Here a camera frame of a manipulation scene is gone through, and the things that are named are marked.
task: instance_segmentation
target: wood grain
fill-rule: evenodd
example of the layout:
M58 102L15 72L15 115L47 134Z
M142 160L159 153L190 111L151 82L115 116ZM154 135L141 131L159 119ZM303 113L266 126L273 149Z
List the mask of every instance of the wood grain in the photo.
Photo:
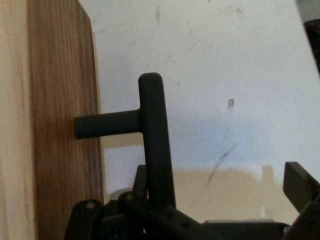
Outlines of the wood grain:
M27 4L0 0L0 239L34 240Z
M98 113L90 19L77 0L29 0L29 53L40 240L62 240L73 205L103 201L100 140L73 120Z

